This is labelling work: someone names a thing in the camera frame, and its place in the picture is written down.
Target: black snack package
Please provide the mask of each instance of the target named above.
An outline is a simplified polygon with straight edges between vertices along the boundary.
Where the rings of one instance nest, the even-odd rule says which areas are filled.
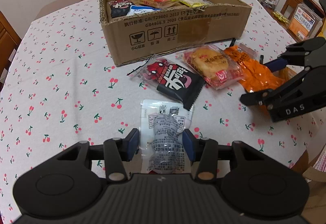
[[[197,73],[156,55],[128,75],[130,78],[141,78],[143,85],[155,87],[157,91],[182,102],[188,111],[205,84]]]
[[[130,10],[130,6],[133,3],[130,0],[115,0],[109,2],[111,5],[111,17],[125,16]]]

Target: wooden chair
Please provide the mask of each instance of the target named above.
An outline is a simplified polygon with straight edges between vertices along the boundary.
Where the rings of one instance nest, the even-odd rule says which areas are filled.
[[[291,20],[293,14],[294,14],[295,8],[297,7],[297,5],[299,3],[303,3],[303,1],[304,0],[286,0],[285,4],[281,10],[281,14],[284,15],[285,11],[287,10],[288,7],[293,8],[293,11],[291,12],[291,14],[289,16],[289,20]]]
[[[289,20],[291,20],[292,16],[294,15],[295,9],[297,7],[297,5],[299,3],[305,3],[309,8],[311,8],[318,16],[320,16],[323,20],[323,25],[325,23],[326,20],[326,16],[325,16],[325,12],[324,10],[319,6],[318,3],[316,3],[314,0],[286,0],[282,10],[281,10],[281,14],[285,14],[285,11],[287,10],[287,8],[290,6],[293,8],[293,11],[291,12],[290,16],[289,16]],[[320,31],[323,28],[323,25],[320,27],[320,29],[317,32],[317,35],[320,33]]]
[[[14,49],[17,49],[22,40],[11,27],[5,16],[0,12],[0,75],[3,70],[9,70],[11,62],[9,57]]]

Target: tablecloth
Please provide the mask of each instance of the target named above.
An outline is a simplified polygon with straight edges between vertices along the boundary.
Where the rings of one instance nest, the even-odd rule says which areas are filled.
[[[252,6],[252,12],[242,42],[267,61],[294,43],[256,0],[243,1]],[[173,54],[167,57],[175,61]],[[142,99],[166,100],[126,76],[141,64],[114,65],[99,24],[98,0],[84,0],[31,23],[0,95],[4,223],[20,215],[12,188],[24,172],[80,140],[94,145],[125,137],[140,126]],[[323,125],[325,110],[273,123],[259,108],[239,102],[243,92],[239,83],[219,91],[203,88],[194,104],[190,130],[196,137],[210,137],[220,144],[242,140],[293,166]],[[104,162],[93,162],[92,170],[104,177]],[[220,162],[218,176],[228,170]]]

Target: umbrella symbol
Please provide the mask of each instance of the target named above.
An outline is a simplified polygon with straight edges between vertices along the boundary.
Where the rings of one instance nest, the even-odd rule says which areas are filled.
[[[159,34],[159,32],[158,31],[153,31],[152,33],[150,33],[149,35],[150,36],[153,36],[153,39],[155,39],[155,35],[156,34]]]

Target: orange snack package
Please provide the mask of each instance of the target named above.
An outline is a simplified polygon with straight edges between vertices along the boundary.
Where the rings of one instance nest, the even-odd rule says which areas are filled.
[[[251,59],[238,46],[229,47],[224,52],[241,66],[246,78],[238,82],[247,92],[257,92],[265,89],[275,90],[285,83],[285,80],[274,76],[266,66],[261,65],[257,60]]]

